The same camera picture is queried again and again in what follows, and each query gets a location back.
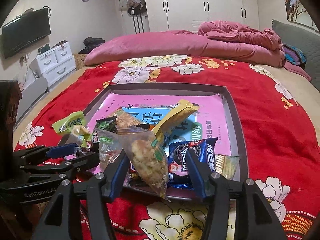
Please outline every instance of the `white dresser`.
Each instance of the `white dresser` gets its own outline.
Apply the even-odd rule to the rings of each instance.
[[[76,70],[76,62],[71,53],[69,42],[50,49],[38,56],[29,66],[39,77],[48,81],[51,91],[59,82]]]

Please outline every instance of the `oreo cookie package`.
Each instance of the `oreo cookie package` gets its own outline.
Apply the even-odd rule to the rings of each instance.
[[[179,188],[192,188],[186,164],[186,152],[192,148],[199,161],[207,163],[212,172],[215,171],[214,145],[218,138],[200,141],[184,141],[169,146],[169,185]]]

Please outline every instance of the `green snack wrapper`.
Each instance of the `green snack wrapper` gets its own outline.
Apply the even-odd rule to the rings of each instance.
[[[57,134],[64,135],[71,132],[72,128],[75,125],[86,125],[86,121],[84,119],[84,114],[82,111],[74,112],[66,118],[55,122],[54,124],[52,124],[52,127]]]

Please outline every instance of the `plastic bag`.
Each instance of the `plastic bag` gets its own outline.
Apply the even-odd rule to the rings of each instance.
[[[121,142],[140,177],[160,197],[167,199],[168,159],[154,133],[121,135]]]
[[[178,106],[171,109],[164,118],[157,123],[152,129],[158,141],[163,144],[166,137],[169,137],[172,130],[181,124],[183,120],[188,118],[191,114],[199,110],[199,106],[195,106],[187,100],[180,100]]]
[[[70,132],[75,125],[86,125],[82,111],[74,112],[66,118],[55,122],[52,127],[57,134],[64,135]]]
[[[108,164],[116,161],[122,151],[122,146],[119,141],[119,135],[109,131],[97,129],[100,139],[99,143],[99,158],[100,167],[105,169]]]

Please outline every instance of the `red blanket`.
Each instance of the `red blanket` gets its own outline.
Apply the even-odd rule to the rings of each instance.
[[[86,70],[50,102],[26,128],[16,150],[57,145],[60,136],[52,123],[85,109],[108,84],[127,82],[226,86],[243,127],[250,178],[269,200],[288,238],[303,237],[319,212],[320,154],[315,130],[289,91],[268,71],[248,63],[186,55],[104,63]],[[207,213],[205,206],[167,203],[125,190],[113,204],[108,204],[108,210],[116,237],[121,240],[197,239]],[[85,208],[81,212],[87,240],[90,233]]]

